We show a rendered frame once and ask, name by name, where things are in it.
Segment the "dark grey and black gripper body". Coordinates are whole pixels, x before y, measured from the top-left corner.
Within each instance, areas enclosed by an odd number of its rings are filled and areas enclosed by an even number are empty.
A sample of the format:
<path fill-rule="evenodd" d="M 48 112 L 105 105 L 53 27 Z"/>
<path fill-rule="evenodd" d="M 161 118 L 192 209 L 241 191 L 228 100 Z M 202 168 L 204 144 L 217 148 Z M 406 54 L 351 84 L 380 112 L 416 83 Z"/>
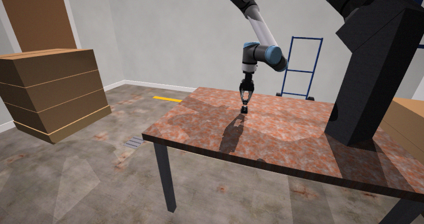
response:
<path fill-rule="evenodd" d="M 253 91 L 254 81 L 251 80 L 251 77 L 252 77 L 252 74 L 254 74 L 254 72 L 243 71 L 243 73 L 245 74 L 245 79 L 242 80 L 242 84 L 241 84 L 243 87 L 243 91 Z"/>

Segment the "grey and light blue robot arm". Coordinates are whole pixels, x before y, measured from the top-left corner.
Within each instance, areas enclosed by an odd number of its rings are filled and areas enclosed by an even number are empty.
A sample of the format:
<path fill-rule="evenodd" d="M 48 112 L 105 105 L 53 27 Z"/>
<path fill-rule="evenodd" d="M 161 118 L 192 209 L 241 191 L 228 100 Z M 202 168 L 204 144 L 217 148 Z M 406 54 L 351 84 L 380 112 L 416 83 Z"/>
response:
<path fill-rule="evenodd" d="M 254 0 L 230 0 L 248 19 L 259 42 L 244 43 L 241 69 L 245 72 L 256 71 L 257 62 L 264 62 L 277 72 L 284 71 L 289 63 L 278 47 L 267 25 L 260 15 Z M 362 6 L 366 0 L 326 0 L 343 17 L 344 23 Z M 261 45 L 260 45 L 261 44 Z"/>

